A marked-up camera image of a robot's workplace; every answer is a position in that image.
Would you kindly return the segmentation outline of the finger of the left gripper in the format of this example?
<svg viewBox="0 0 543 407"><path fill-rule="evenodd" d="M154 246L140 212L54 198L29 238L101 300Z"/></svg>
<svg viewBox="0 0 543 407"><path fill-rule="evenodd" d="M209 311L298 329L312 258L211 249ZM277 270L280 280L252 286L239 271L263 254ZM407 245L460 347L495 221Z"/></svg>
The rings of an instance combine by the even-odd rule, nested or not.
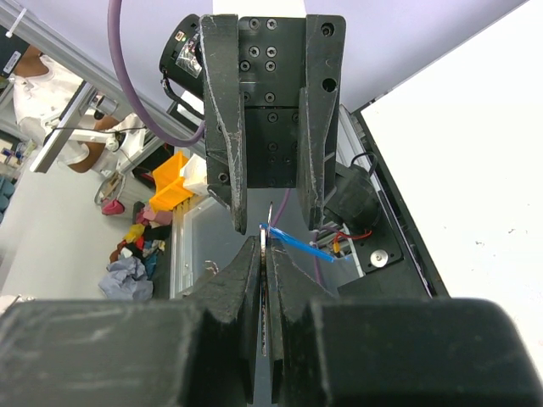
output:
<svg viewBox="0 0 543 407"><path fill-rule="evenodd" d="M199 20L204 70L208 192L229 210L234 230L247 230L247 148L240 89L238 16Z"/></svg>
<svg viewBox="0 0 543 407"><path fill-rule="evenodd" d="M339 95L346 21L340 15L305 19L305 80L299 90L297 193L310 229L322 226L336 190Z"/></svg>

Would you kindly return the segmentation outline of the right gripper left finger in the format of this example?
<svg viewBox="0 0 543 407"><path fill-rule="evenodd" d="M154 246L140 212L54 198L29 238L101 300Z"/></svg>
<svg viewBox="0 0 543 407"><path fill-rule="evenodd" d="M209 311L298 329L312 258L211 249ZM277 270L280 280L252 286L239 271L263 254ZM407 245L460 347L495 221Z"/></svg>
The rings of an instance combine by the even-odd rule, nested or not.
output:
<svg viewBox="0 0 543 407"><path fill-rule="evenodd" d="M4 406L245 406L254 398L260 245L185 298L33 301L1 319Z"/></svg>

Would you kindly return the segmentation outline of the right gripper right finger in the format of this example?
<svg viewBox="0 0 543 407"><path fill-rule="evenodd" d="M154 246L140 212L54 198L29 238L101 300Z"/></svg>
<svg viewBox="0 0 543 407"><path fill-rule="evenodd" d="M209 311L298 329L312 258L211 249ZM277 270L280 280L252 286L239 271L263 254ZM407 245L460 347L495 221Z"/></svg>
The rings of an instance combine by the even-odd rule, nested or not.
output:
<svg viewBox="0 0 543 407"><path fill-rule="evenodd" d="M266 249L271 398L281 406L539 406L512 320L482 299L335 298Z"/></svg>

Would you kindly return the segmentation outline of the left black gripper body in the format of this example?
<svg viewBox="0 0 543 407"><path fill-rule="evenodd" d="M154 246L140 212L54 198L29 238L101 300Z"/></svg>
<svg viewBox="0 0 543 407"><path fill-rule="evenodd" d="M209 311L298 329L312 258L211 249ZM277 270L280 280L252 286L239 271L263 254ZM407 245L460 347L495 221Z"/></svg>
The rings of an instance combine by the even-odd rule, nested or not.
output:
<svg viewBox="0 0 543 407"><path fill-rule="evenodd" d="M293 188L305 19L244 17L238 28L248 187Z"/></svg>

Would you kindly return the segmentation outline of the solid blue key tag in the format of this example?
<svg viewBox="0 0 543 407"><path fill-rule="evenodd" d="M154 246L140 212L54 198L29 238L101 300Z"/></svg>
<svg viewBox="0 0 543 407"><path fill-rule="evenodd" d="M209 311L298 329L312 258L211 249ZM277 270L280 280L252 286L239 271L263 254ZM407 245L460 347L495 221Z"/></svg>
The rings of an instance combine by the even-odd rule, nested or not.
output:
<svg viewBox="0 0 543 407"><path fill-rule="evenodd" d="M326 260L329 263L333 263L335 261L335 257L331 254L325 253L318 248L311 246L309 243L302 242L299 239L292 237L285 231L265 223L263 223L262 226L267 227L267 231L273 238L278 239L282 243L286 243L288 246L292 246L293 248L306 252L318 259Z"/></svg>

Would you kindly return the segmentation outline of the silver key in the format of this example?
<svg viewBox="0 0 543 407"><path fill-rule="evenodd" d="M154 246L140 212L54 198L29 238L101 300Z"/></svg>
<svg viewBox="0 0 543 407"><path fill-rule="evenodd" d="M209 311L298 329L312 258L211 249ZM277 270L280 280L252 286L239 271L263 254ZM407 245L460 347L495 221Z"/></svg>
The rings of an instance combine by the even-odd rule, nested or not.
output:
<svg viewBox="0 0 543 407"><path fill-rule="evenodd" d="M270 233L270 226L272 223L272 209L273 202L270 202L268 215L266 218L266 224L259 226L260 231L260 329L261 329L261 346L260 350L264 357L266 357L266 247L267 238Z"/></svg>

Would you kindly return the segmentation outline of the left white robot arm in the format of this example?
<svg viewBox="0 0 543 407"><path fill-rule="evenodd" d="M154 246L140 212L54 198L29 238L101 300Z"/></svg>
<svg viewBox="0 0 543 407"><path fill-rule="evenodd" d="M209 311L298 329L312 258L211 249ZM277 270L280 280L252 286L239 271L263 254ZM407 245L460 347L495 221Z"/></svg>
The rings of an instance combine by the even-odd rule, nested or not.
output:
<svg viewBox="0 0 543 407"><path fill-rule="evenodd" d="M376 223L372 172L336 160L345 37L339 15L191 14L165 44L163 87L203 102L206 188L236 231L256 188L295 189L312 230Z"/></svg>

